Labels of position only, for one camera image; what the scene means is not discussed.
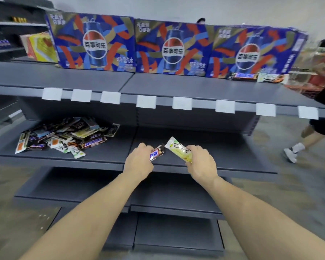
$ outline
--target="blank price tag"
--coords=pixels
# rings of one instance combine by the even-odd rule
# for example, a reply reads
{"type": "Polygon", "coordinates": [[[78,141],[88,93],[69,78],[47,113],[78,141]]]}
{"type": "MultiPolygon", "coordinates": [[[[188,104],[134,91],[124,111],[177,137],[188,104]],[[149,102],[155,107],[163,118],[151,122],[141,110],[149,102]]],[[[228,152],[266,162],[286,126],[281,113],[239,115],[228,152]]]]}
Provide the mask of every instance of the blank price tag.
{"type": "Polygon", "coordinates": [[[173,97],[173,101],[172,101],[173,109],[191,110],[192,107],[193,107],[192,98],[173,97]]]}
{"type": "Polygon", "coordinates": [[[119,92],[102,91],[100,102],[119,105],[120,104],[120,96],[121,96],[121,93],[119,93],[119,92]]]}
{"type": "Polygon", "coordinates": [[[311,120],[319,119],[319,112],[316,107],[297,106],[297,109],[299,118],[308,118],[311,120]]]}
{"type": "Polygon", "coordinates": [[[72,91],[71,101],[90,102],[91,90],[74,89],[72,91]]]}
{"type": "Polygon", "coordinates": [[[216,100],[216,112],[235,113],[235,101],[216,100]]]}
{"type": "Polygon", "coordinates": [[[44,88],[42,92],[42,99],[60,101],[62,93],[62,88],[44,88]]]}
{"type": "Polygon", "coordinates": [[[265,104],[256,103],[256,114],[259,116],[276,116],[276,105],[275,104],[265,104]]]}
{"type": "Polygon", "coordinates": [[[137,107],[143,107],[146,109],[155,109],[157,106],[156,96],[137,96],[137,107]]]}

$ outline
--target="pepsi logo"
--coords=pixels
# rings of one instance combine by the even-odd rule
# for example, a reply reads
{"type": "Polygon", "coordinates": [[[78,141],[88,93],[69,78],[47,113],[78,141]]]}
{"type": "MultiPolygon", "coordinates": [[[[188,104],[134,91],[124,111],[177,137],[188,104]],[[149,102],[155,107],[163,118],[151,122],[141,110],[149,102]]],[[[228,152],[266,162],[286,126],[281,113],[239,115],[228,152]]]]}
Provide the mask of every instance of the pepsi logo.
{"type": "Polygon", "coordinates": [[[107,54],[107,42],[103,35],[95,30],[89,30],[84,34],[83,47],[87,54],[95,59],[104,58],[107,54]]]}
{"type": "Polygon", "coordinates": [[[239,69],[246,70],[253,67],[260,57],[260,47],[256,44],[247,44],[242,47],[236,56],[236,65],[239,69]]]}
{"type": "Polygon", "coordinates": [[[162,57],[169,64],[177,64],[184,56],[184,44],[181,39],[171,37],[162,46],[162,57]]]}

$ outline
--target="shoe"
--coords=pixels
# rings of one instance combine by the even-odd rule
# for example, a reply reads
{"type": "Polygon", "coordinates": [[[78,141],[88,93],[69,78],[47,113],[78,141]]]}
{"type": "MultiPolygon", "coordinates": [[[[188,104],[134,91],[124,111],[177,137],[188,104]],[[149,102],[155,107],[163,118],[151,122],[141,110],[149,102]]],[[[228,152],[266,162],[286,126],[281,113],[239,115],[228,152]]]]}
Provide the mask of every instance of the shoe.
{"type": "Polygon", "coordinates": [[[297,159],[296,159],[297,153],[294,153],[293,150],[292,150],[292,148],[290,148],[290,149],[284,149],[283,150],[283,155],[291,163],[296,163],[296,161],[297,161],[297,159]]]}

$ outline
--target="yellow dove wrapper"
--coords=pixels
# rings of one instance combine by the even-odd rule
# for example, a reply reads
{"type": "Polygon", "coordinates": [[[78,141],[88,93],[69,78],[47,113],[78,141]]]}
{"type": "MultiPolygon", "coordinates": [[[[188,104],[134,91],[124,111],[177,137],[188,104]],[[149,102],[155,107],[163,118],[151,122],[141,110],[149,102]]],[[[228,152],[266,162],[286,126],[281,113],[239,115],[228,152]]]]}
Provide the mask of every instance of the yellow dove wrapper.
{"type": "Polygon", "coordinates": [[[165,145],[165,148],[172,151],[174,154],[176,154],[181,159],[191,162],[191,151],[184,147],[182,144],[180,144],[174,137],[171,137],[168,142],[165,145]]]}

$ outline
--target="white wall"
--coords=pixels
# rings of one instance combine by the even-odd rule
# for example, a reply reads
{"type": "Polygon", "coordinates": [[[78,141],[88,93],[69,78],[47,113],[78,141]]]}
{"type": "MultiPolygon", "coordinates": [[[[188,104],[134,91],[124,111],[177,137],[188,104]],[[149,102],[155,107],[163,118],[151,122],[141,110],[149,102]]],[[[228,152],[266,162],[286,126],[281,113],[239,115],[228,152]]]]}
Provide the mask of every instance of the white wall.
{"type": "Polygon", "coordinates": [[[325,38],[325,0],[50,0],[57,9],[209,24],[294,26],[325,38]]]}

